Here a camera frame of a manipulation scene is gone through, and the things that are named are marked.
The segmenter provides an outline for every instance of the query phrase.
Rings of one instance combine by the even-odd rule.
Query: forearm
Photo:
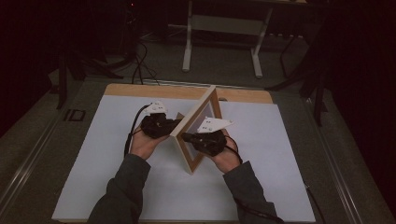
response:
[[[149,168],[146,161],[128,154],[116,176],[108,181],[106,194],[93,208],[88,223],[137,223]]]
[[[250,209],[276,216],[273,203],[268,203],[264,196],[262,185],[251,168],[250,162],[245,162],[223,176],[233,197]],[[242,224],[275,223],[272,220],[258,217],[238,206],[238,217]]]

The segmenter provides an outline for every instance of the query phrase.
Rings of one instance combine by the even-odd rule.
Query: wooden frame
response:
[[[205,94],[201,97],[189,114],[187,114],[186,117],[184,117],[184,119],[170,133],[170,136],[174,139],[175,144],[178,148],[180,148],[183,158],[187,163],[188,172],[191,175],[204,158],[204,155],[193,149],[190,143],[184,142],[181,138],[181,135],[183,133],[196,132],[196,129],[201,125],[205,117],[221,119],[221,111],[218,95],[216,92],[216,86],[210,86],[209,89],[207,89]]]

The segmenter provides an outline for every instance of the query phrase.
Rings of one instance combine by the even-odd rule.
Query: dark floor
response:
[[[249,38],[224,44],[195,36],[191,70],[182,72],[184,31],[176,32],[179,33],[170,37],[167,43],[148,41],[152,38],[149,35],[142,41],[148,49],[142,69],[142,76],[147,77],[145,84],[156,84],[151,77],[155,75],[162,85],[216,84],[262,90],[285,80],[278,56],[288,40],[274,36],[264,39],[260,53],[264,77],[257,79],[246,48]],[[306,49],[302,39],[294,43],[285,55],[288,71],[298,64]],[[143,46],[139,47],[139,55],[144,55]],[[30,166],[35,169],[26,172],[29,178],[21,191],[16,192],[6,215],[0,217],[1,223],[56,223],[50,219],[53,209],[106,85],[130,83],[135,67],[132,64],[116,72],[125,77],[123,80],[107,79],[94,72],[84,82],[69,79],[69,99],[63,110],[55,109],[57,95],[46,94],[0,139],[1,192],[6,192],[8,183],[28,153],[43,148],[36,163]],[[137,78],[134,83],[140,83],[140,80]],[[271,94],[280,108],[303,179],[318,201],[326,223],[395,223],[332,100],[332,94],[325,93],[327,112],[321,114],[323,126],[319,128],[312,118],[312,104],[299,96],[299,87],[297,83]],[[85,110],[87,114],[81,122],[64,121],[67,109]],[[316,223],[324,223],[314,204],[313,208]]]

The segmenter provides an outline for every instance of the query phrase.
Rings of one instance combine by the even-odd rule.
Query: white paper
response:
[[[187,114],[197,101],[104,96],[75,165],[64,185],[53,219],[87,219],[105,194],[123,158],[124,144],[137,111],[161,100],[167,117]],[[285,221],[314,222],[315,217],[276,105],[220,102],[222,117],[244,161],[250,161],[262,183],[264,196]],[[204,158],[189,175],[182,153],[162,142],[148,159],[151,170],[144,187],[142,221],[237,220],[233,197],[222,173]]]

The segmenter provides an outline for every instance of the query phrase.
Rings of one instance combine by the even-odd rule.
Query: hand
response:
[[[143,160],[147,160],[158,144],[165,140],[169,135],[153,139],[145,135],[140,129],[140,126],[134,130],[134,136],[129,149],[129,153],[141,157]]]
[[[230,136],[227,133],[227,130],[223,129],[222,132],[224,133],[224,135]],[[227,146],[236,151],[235,142],[232,141],[230,138],[226,137],[226,139],[227,139]],[[222,152],[220,152],[218,155],[214,157],[210,157],[210,156],[207,157],[209,157],[216,164],[219,170],[221,170],[224,174],[227,174],[233,168],[241,164],[237,156],[234,153],[232,153],[228,148],[225,148]]]

